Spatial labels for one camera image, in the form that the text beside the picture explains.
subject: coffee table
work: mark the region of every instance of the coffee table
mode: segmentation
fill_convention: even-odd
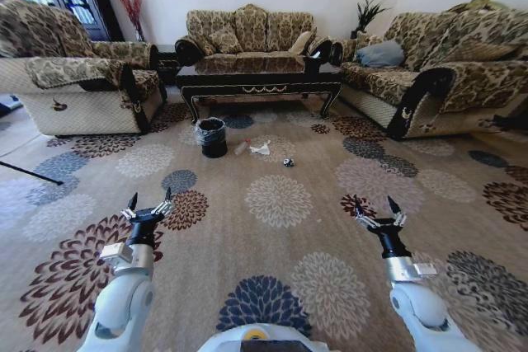
[[[341,91],[341,69],[324,63],[306,70],[303,57],[206,58],[181,68],[176,76],[194,124],[200,117],[195,98],[207,96],[328,94],[321,116]]]

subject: black trash bin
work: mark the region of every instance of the black trash bin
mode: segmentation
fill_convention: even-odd
[[[198,120],[195,127],[196,142],[201,144],[201,152],[209,158],[222,157],[228,152],[225,143],[225,122],[216,117]]]

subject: carpet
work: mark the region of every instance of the carpet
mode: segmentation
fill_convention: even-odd
[[[427,284],[471,340],[526,350],[526,137],[399,143],[340,102],[321,120],[321,103],[205,102],[202,116],[227,124],[218,159],[202,156],[173,90],[144,136],[30,140],[10,133],[32,129],[24,110],[2,118],[2,141],[24,143],[2,160],[64,184],[0,169],[0,350],[76,350],[112,278],[98,252],[131,229],[120,210],[135,191],[139,208],[153,206],[168,186],[176,209],[156,231],[145,351],[192,352],[255,321],[343,352],[413,350],[389,304],[379,241],[352,217],[354,194],[370,214],[388,214],[387,195],[408,213],[401,237],[440,271]],[[236,157],[244,138],[270,140],[271,154]]]

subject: sofa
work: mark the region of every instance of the sofa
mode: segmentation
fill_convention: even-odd
[[[0,92],[46,135],[146,133],[167,94],[154,45],[91,42],[70,12],[0,0]]]
[[[177,59],[180,65],[192,65],[200,59],[238,59],[238,58],[291,58],[289,51],[299,35],[312,31],[303,54],[321,52],[323,59],[328,59],[332,40],[316,35],[314,17],[307,12],[268,12],[253,4],[240,7],[234,12],[191,10],[186,16],[188,34],[175,44]],[[210,35],[233,28],[238,50],[221,52],[211,43]]]
[[[354,62],[359,48],[385,40],[400,44],[403,64]],[[342,67],[341,98],[392,138],[494,132],[495,115],[526,107],[528,12],[405,12],[383,38],[335,41],[330,59]]]

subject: patterned rug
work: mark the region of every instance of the patterned rug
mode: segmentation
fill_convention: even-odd
[[[407,211],[402,239],[441,272],[428,284],[471,340],[528,349],[526,136],[398,143],[342,103],[321,120],[318,97],[211,101],[201,114],[225,120],[229,153],[208,159],[180,97],[169,99],[144,136],[34,138],[24,110],[2,118],[0,155],[14,149],[2,160],[64,184],[0,169],[0,350],[76,350],[112,278],[99,251],[131,229],[120,210],[135,191],[139,207],[154,205],[168,186],[176,209],[156,232],[145,351],[192,352],[253,322],[343,352],[413,350],[378,239],[352,218],[354,194],[370,214],[388,213],[387,195]],[[235,156],[244,138],[270,140],[270,155]]]

